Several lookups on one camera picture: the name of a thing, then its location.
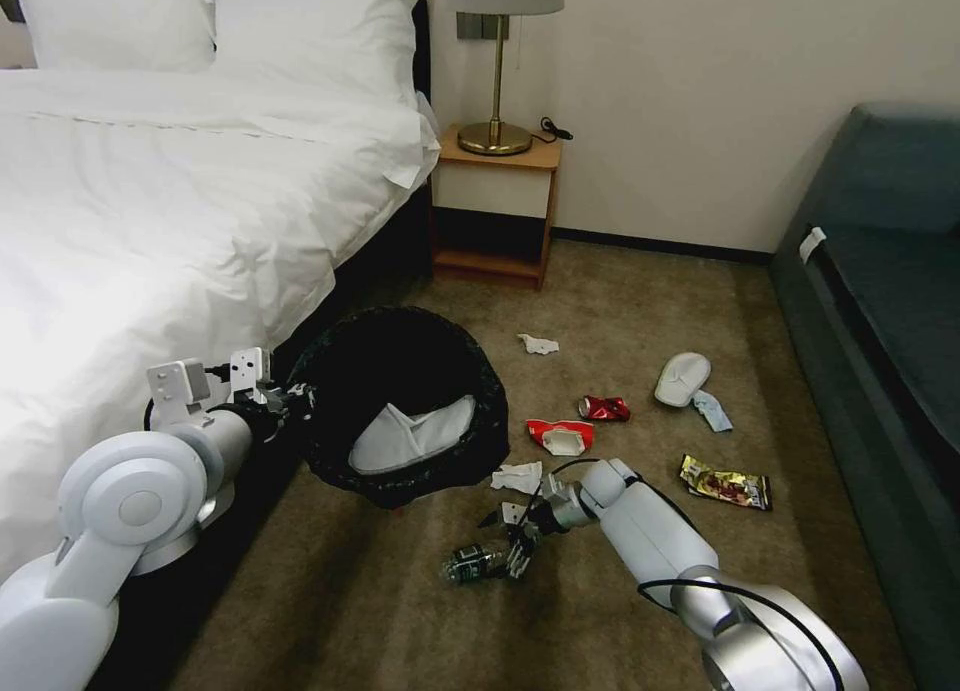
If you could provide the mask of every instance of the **nightstand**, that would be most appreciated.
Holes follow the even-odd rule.
[[[534,139],[516,156],[478,156],[440,140],[430,222],[435,273],[540,289],[550,251],[563,142]]]

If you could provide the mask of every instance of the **trash can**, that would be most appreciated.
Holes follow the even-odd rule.
[[[378,307],[341,321],[301,355],[294,383],[315,389],[314,412],[294,430],[311,470],[383,508],[489,478],[509,452],[507,397],[483,349],[463,328],[417,307]],[[474,398],[459,441],[383,473],[350,464],[357,439],[387,403],[409,416]]]

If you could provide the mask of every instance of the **brown carpet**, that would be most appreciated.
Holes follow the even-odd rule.
[[[528,417],[575,417],[578,395],[623,395],[626,425],[597,429],[698,524],[730,573],[783,586],[860,659],[872,688],[912,687],[816,409],[764,269],[557,242],[542,293],[452,279],[409,298],[465,326],[507,388],[511,462],[551,459]],[[560,342],[528,356],[516,333]],[[664,362],[696,350],[735,425],[659,406]],[[683,452],[766,473],[772,513],[685,493]],[[173,684],[177,689],[601,691],[706,689],[697,645],[642,600],[598,528],[547,539],[521,583],[445,585],[441,562],[482,538],[510,492],[476,487],[388,513],[302,470]]]

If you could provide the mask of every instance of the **plastic bottle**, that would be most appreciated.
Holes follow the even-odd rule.
[[[440,575],[455,584],[500,578],[504,574],[510,549],[511,544],[505,539],[464,546],[454,551],[453,556],[443,564]]]

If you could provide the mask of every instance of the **electrical outlet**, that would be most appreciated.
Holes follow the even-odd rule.
[[[11,23],[26,23],[23,17],[23,9],[20,8],[20,0],[0,0],[0,9],[3,9],[4,16]]]
[[[497,40],[497,17],[494,14],[468,14],[457,12],[458,39]],[[510,38],[510,17],[504,19],[504,40]]]

